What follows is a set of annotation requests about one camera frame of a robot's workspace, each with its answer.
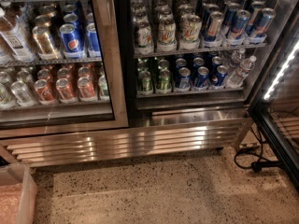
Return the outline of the blue pepsi can lower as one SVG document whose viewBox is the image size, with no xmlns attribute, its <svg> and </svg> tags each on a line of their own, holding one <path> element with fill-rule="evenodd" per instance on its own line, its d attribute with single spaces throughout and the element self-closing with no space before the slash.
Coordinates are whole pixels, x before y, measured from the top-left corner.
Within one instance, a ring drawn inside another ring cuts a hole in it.
<svg viewBox="0 0 299 224">
<path fill-rule="evenodd" d="M 180 68 L 177 71 L 175 88 L 178 91 L 187 91 L 190 88 L 190 77 L 191 71 L 188 68 Z"/>
</svg>

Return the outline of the red coke can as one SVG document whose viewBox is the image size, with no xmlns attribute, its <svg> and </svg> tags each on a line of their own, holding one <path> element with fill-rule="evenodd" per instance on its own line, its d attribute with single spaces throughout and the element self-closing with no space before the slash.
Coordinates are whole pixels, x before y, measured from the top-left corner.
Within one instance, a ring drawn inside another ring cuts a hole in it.
<svg viewBox="0 0 299 224">
<path fill-rule="evenodd" d="M 42 105 L 52 105 L 58 102 L 52 84 L 46 79 L 39 79 L 35 83 L 35 91 L 38 96 L 38 101 Z"/>
<path fill-rule="evenodd" d="M 78 79 L 79 98 L 81 101 L 96 101 L 96 91 L 93 82 L 89 77 L 80 77 Z"/>
<path fill-rule="evenodd" d="M 71 82 L 67 78 L 59 78 L 56 81 L 56 89 L 62 103 L 75 103 L 77 96 Z"/>
</svg>

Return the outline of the red coke can middle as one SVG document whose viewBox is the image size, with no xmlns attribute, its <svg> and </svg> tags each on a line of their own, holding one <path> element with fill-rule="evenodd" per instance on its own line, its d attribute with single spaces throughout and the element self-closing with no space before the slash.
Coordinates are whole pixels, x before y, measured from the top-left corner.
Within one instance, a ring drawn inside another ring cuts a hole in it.
<svg viewBox="0 0 299 224">
<path fill-rule="evenodd" d="M 75 103 L 77 96 L 71 82 L 67 78 L 59 78 L 56 81 L 56 89 L 62 103 Z"/>
</svg>

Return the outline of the red coke can right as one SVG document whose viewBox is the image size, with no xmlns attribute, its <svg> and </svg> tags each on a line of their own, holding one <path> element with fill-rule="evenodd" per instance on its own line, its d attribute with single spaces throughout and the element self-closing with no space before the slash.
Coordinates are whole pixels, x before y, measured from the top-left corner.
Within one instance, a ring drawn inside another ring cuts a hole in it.
<svg viewBox="0 0 299 224">
<path fill-rule="evenodd" d="M 96 101 L 96 91 L 93 82 L 89 77 L 80 77 L 78 79 L 79 98 L 81 101 Z"/>
</svg>

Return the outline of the gold soda can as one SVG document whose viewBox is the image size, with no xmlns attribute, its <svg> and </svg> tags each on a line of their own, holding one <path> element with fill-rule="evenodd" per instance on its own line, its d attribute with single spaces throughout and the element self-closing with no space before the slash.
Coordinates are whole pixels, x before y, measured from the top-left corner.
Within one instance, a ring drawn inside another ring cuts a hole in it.
<svg viewBox="0 0 299 224">
<path fill-rule="evenodd" d="M 57 60 L 61 58 L 61 53 L 47 26 L 35 26 L 32 34 L 38 47 L 38 55 L 42 60 Z"/>
</svg>

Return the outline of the blue pepsi can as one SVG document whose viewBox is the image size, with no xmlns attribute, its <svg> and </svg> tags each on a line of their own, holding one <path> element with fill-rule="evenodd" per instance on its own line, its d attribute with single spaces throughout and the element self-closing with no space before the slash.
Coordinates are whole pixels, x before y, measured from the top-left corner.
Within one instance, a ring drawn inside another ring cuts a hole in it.
<svg viewBox="0 0 299 224">
<path fill-rule="evenodd" d="M 178 91 L 187 91 L 190 88 L 190 77 L 191 71 L 188 68 L 180 68 L 177 71 L 175 88 Z"/>
<path fill-rule="evenodd" d="M 75 25 L 66 23 L 59 29 L 64 45 L 64 55 L 67 58 L 81 58 L 84 55 L 84 37 Z"/>
</svg>

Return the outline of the silver blue energy can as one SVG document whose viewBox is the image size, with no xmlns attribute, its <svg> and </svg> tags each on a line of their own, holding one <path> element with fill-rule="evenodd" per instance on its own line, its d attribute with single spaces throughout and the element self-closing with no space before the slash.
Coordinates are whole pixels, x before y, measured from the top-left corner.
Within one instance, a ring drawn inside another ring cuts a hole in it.
<svg viewBox="0 0 299 224">
<path fill-rule="evenodd" d="M 220 30 L 224 15 L 219 11 L 210 14 L 204 32 L 203 47 L 215 48 L 221 43 Z"/>
<path fill-rule="evenodd" d="M 245 30 L 246 44 L 260 44 L 266 39 L 266 32 L 276 17 L 277 13 L 274 9 L 263 8 L 256 16 L 253 24 L 249 25 Z"/>
</svg>

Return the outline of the stainless steel fridge base grille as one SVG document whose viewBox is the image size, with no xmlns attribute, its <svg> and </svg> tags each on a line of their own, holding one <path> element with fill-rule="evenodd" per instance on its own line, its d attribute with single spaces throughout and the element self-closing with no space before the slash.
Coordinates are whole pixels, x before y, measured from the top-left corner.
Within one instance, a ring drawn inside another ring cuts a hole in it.
<svg viewBox="0 0 299 224">
<path fill-rule="evenodd" d="M 243 139 L 248 118 L 43 135 L 3 140 L 16 161 L 32 167 L 105 161 L 165 153 L 233 147 Z"/>
</svg>

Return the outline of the white green soda can right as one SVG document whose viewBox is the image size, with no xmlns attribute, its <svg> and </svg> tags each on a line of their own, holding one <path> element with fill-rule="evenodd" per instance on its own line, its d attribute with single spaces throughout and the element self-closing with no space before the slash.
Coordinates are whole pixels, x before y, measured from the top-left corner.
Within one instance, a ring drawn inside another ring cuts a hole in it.
<svg viewBox="0 0 299 224">
<path fill-rule="evenodd" d="M 179 47 L 181 49 L 197 49 L 202 20 L 199 16 L 189 14 L 180 28 Z"/>
</svg>

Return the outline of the clear water bottle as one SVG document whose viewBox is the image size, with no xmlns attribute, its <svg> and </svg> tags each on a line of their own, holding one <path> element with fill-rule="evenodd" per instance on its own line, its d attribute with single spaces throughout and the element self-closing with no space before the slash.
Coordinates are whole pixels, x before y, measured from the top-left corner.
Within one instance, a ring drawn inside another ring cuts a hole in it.
<svg viewBox="0 0 299 224">
<path fill-rule="evenodd" d="M 243 60 L 227 79 L 226 86 L 228 88 L 239 88 L 254 68 L 256 60 L 257 58 L 254 55 Z"/>
</svg>

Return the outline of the white green soda can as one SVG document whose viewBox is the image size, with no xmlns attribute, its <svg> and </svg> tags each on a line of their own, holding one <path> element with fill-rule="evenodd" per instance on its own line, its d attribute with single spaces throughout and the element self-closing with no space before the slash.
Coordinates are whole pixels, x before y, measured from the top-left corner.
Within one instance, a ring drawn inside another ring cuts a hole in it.
<svg viewBox="0 0 299 224">
<path fill-rule="evenodd" d="M 181 49 L 197 49 L 202 20 L 199 16 L 189 14 L 180 28 L 179 47 Z"/>
<path fill-rule="evenodd" d="M 158 26 L 157 49 L 172 51 L 177 47 L 176 24 L 172 18 L 161 19 Z"/>
</svg>

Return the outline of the blue pepsi can front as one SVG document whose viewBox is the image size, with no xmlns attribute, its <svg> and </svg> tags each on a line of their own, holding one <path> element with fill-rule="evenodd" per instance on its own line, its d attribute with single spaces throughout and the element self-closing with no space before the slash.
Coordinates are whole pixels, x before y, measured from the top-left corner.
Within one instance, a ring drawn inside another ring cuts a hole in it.
<svg viewBox="0 0 299 224">
<path fill-rule="evenodd" d="M 84 37 L 75 25 L 66 23 L 59 29 L 64 45 L 64 55 L 67 58 L 81 58 L 84 55 Z"/>
</svg>

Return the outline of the fridge glass door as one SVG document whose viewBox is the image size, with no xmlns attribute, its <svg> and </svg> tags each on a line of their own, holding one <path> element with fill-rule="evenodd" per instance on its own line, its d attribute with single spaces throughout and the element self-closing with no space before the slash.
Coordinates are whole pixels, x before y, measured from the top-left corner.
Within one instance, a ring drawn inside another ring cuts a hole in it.
<svg viewBox="0 0 299 224">
<path fill-rule="evenodd" d="M 1 8 L 14 17 L 28 33 L 36 58 L 29 63 L 13 57 L 1 36 L 0 139 L 85 133 L 126 125 L 121 56 L 114 11 L 114 0 L 0 0 Z M 67 58 L 59 29 L 70 23 L 84 37 L 84 55 Z M 42 60 L 33 39 L 35 26 L 47 26 L 61 58 Z M 78 79 L 89 77 L 96 101 L 81 101 Z M 77 96 L 74 103 L 62 103 L 56 81 L 67 78 Z M 35 83 L 46 79 L 52 84 L 58 102 L 42 105 Z M 32 106 L 20 106 L 11 91 L 15 81 L 26 83 L 36 99 Z"/>
<path fill-rule="evenodd" d="M 278 158 L 256 164 L 280 167 L 299 190 L 299 4 L 283 27 L 263 69 L 250 113 Z"/>
</svg>

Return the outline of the iced tea bottle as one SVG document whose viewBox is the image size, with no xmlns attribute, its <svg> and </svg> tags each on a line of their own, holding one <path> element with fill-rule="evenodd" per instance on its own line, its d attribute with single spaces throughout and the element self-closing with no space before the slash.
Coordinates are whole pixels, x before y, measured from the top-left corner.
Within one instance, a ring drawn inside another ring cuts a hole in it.
<svg viewBox="0 0 299 224">
<path fill-rule="evenodd" d="M 36 58 L 28 33 L 14 17 L 9 16 L 2 8 L 0 8 L 0 36 L 7 42 L 16 60 L 29 63 Z"/>
</svg>

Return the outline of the silver blue energy can right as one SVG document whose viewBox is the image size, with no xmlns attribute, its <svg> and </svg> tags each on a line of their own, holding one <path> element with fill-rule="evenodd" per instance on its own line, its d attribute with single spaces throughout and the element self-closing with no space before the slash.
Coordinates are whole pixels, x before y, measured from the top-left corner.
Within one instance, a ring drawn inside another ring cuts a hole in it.
<svg viewBox="0 0 299 224">
<path fill-rule="evenodd" d="M 249 25 L 245 30 L 246 44 L 260 44 L 266 39 L 266 32 L 276 17 L 277 13 L 274 9 L 263 8 L 256 16 L 253 24 Z"/>
</svg>

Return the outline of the translucent plastic bin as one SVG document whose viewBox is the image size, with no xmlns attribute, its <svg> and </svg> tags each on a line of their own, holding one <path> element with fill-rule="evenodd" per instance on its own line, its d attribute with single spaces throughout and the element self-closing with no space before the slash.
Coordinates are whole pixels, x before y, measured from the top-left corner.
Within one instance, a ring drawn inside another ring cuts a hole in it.
<svg viewBox="0 0 299 224">
<path fill-rule="evenodd" d="M 0 224 L 33 224 L 37 185 L 27 164 L 0 168 Z"/>
</svg>

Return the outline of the green sprite can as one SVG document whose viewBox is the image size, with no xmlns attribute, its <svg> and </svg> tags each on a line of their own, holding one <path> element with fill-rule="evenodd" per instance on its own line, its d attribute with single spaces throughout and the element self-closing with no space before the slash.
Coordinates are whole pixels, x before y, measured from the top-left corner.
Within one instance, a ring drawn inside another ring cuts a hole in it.
<svg viewBox="0 0 299 224">
<path fill-rule="evenodd" d="M 160 93 L 171 91 L 171 73 L 168 69 L 163 69 L 159 72 L 156 88 Z"/>
</svg>

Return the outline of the red coke can left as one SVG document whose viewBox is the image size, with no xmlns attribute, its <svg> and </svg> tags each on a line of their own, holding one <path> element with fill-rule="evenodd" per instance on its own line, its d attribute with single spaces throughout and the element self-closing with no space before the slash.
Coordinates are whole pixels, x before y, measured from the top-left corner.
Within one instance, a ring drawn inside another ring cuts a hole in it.
<svg viewBox="0 0 299 224">
<path fill-rule="evenodd" d="M 58 102 L 52 84 L 46 79 L 39 79 L 35 83 L 35 91 L 38 96 L 38 101 L 42 105 L 52 105 Z"/>
</svg>

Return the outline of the silver diet coke can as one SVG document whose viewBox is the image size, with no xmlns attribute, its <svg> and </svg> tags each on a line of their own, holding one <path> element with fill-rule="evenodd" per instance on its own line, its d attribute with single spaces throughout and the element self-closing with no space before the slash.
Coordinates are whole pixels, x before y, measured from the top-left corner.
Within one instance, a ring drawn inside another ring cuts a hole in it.
<svg viewBox="0 0 299 224">
<path fill-rule="evenodd" d="M 11 84 L 11 91 L 20 106 L 32 106 L 36 103 L 36 99 L 26 83 L 15 81 Z"/>
</svg>

